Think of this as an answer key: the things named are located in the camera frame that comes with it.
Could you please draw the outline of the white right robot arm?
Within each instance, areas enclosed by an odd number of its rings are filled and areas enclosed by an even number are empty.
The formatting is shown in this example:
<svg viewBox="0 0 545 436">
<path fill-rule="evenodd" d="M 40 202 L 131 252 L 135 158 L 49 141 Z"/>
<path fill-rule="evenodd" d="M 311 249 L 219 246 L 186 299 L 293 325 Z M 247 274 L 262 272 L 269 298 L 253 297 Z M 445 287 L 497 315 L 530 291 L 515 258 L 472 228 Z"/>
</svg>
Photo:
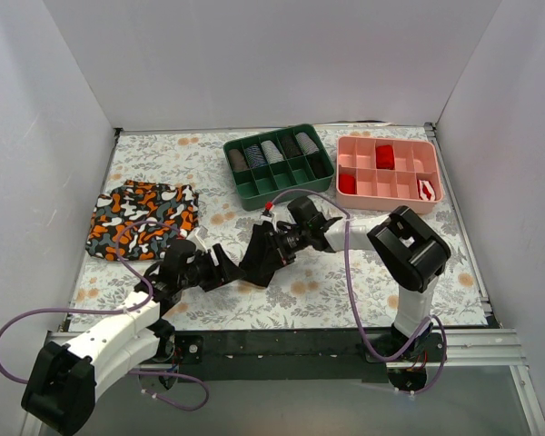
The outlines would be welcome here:
<svg viewBox="0 0 545 436">
<path fill-rule="evenodd" d="M 398 284 L 399 303 L 392 328 L 394 353 L 413 361 L 426 349 L 423 333 L 431 323 L 434 288 L 451 257 L 449 245 L 408 206 L 374 218 L 327 218 L 312 200 L 301 196 L 288 204 L 290 223 L 276 219 L 271 204 L 262 226 L 261 274 L 293 263 L 296 253 L 313 248 L 323 253 L 375 252 Z"/>
</svg>

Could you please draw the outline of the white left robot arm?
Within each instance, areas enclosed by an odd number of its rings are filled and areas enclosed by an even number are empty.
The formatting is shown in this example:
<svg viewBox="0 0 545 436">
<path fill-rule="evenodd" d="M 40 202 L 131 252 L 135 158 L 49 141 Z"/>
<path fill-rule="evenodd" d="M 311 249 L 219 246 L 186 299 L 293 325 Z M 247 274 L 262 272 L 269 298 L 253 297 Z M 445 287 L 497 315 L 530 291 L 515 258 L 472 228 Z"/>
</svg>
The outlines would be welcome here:
<svg viewBox="0 0 545 436">
<path fill-rule="evenodd" d="M 221 245 L 203 251 L 191 241 L 176 241 L 145 271 L 116 314 L 64 344 L 49 342 L 40 350 L 23 409 L 62 435 L 76 434 L 99 397 L 120 378 L 141 362 L 173 357 L 175 329 L 164 315 L 182 291 L 209 292 L 244 275 Z"/>
</svg>

